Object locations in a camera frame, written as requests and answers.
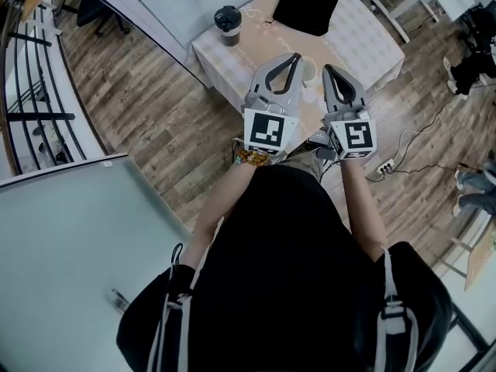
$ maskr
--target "black lid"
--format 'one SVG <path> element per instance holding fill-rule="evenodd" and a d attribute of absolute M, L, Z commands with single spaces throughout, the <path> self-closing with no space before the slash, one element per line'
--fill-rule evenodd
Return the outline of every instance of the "black lid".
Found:
<path fill-rule="evenodd" d="M 214 15 L 215 25 L 223 32 L 228 32 L 241 25 L 241 12 L 233 5 L 224 5 Z"/>

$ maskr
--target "white sneaker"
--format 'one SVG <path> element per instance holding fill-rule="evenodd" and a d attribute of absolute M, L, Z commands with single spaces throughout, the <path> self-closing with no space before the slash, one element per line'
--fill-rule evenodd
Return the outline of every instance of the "white sneaker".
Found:
<path fill-rule="evenodd" d="M 456 80 L 455 78 L 453 77 L 453 74 L 451 73 L 451 63 L 448 61 L 448 58 L 444 57 L 443 58 L 443 64 L 444 64 L 444 68 L 446 69 L 446 71 L 448 72 L 448 76 L 449 76 L 449 79 L 455 83 Z"/>
<path fill-rule="evenodd" d="M 461 174 L 460 170 L 456 170 L 456 172 L 455 172 L 456 188 L 458 190 L 463 190 L 463 188 L 465 188 L 465 186 L 463 186 L 463 183 L 460 182 L 460 179 L 458 178 L 460 176 L 460 174 Z"/>
<path fill-rule="evenodd" d="M 486 77 L 483 74 L 479 74 L 479 83 L 480 85 L 487 85 Z"/>
<path fill-rule="evenodd" d="M 454 81 L 448 80 L 447 82 L 449 90 L 456 95 L 456 92 L 458 91 L 458 88 L 456 87 L 456 84 Z M 464 94 L 458 94 L 458 98 L 463 99 L 466 101 L 468 99 L 468 95 Z"/>
<path fill-rule="evenodd" d="M 460 207 L 460 197 L 461 197 L 461 195 L 459 195 L 456 198 L 456 203 L 455 203 L 455 206 L 453 207 L 453 216 L 455 218 L 460 214 L 460 212 L 462 212 L 462 208 Z"/>

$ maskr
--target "white tablecloth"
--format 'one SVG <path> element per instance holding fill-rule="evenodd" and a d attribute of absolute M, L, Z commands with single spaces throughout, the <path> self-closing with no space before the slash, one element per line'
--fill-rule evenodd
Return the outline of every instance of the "white tablecloth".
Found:
<path fill-rule="evenodd" d="M 317 76 L 307 83 L 307 88 L 301 88 L 300 111 L 291 112 L 301 122 L 287 149 L 291 151 L 322 125 L 320 120 L 326 113 L 321 73 L 324 64 L 336 64 L 349 71 L 365 89 L 382 88 L 398 76 L 405 55 L 360 0 L 339 0 L 329 31 L 321 37 L 290 29 L 279 22 L 267 23 L 272 19 L 277 1 L 254 0 L 240 9 L 243 22 L 238 46 L 224 46 L 217 29 L 212 27 L 193 42 L 193 47 L 214 87 L 238 111 L 255 70 L 263 62 L 293 51 L 294 46 L 298 46 L 294 49 L 296 52 L 314 60 Z M 272 45 L 269 49 L 268 41 L 277 47 Z M 322 47 L 317 57 L 312 56 L 314 43 Z"/>

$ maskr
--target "power strip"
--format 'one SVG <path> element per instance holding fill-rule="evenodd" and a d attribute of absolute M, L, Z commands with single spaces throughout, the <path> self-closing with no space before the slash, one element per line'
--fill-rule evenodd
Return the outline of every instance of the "power strip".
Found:
<path fill-rule="evenodd" d="M 386 174 L 388 170 L 394 167 L 394 160 L 391 158 L 388 161 L 383 162 L 379 167 L 377 167 L 376 172 L 378 174 Z"/>

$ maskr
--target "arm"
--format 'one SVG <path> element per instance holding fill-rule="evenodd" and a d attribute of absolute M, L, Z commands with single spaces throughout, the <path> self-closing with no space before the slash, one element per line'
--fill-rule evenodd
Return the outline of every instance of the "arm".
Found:
<path fill-rule="evenodd" d="M 219 220 L 227 218 L 241 195 L 250 184 L 257 167 L 251 164 L 233 164 L 215 186 L 200 209 L 193 239 L 181 256 L 180 263 L 196 269 L 205 250 L 213 241 Z"/>
<path fill-rule="evenodd" d="M 375 262 L 387 246 L 386 228 L 358 160 L 341 160 L 344 194 L 353 237 Z"/>

